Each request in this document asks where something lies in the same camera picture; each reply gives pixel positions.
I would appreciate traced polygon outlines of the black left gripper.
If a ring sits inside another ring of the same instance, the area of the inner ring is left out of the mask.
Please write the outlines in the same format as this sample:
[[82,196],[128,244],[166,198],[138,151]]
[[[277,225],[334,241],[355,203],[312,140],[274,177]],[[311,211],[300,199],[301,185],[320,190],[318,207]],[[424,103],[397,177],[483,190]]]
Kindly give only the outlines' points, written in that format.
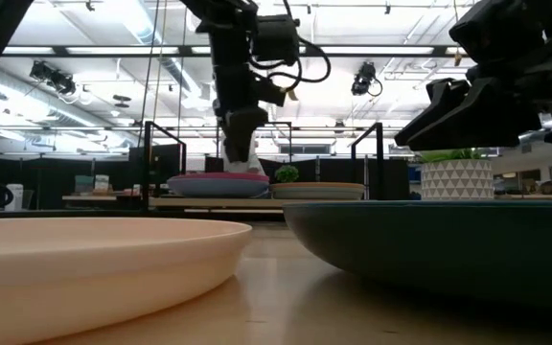
[[[217,93],[213,110],[216,116],[224,116],[224,153],[230,162],[248,162],[253,134],[268,122],[267,112],[257,108],[259,101],[283,106],[286,94],[271,80],[252,71],[248,63],[214,64],[213,77]],[[246,109],[245,116],[240,109]]]

